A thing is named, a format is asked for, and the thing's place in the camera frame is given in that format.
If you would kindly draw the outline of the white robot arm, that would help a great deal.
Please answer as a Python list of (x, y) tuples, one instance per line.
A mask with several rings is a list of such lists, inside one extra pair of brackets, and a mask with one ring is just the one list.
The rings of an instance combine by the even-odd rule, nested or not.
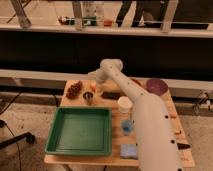
[(103, 59), (93, 74), (99, 84), (112, 79), (133, 103), (132, 121), (140, 170), (184, 171), (164, 101), (124, 75), (122, 68), (120, 59)]

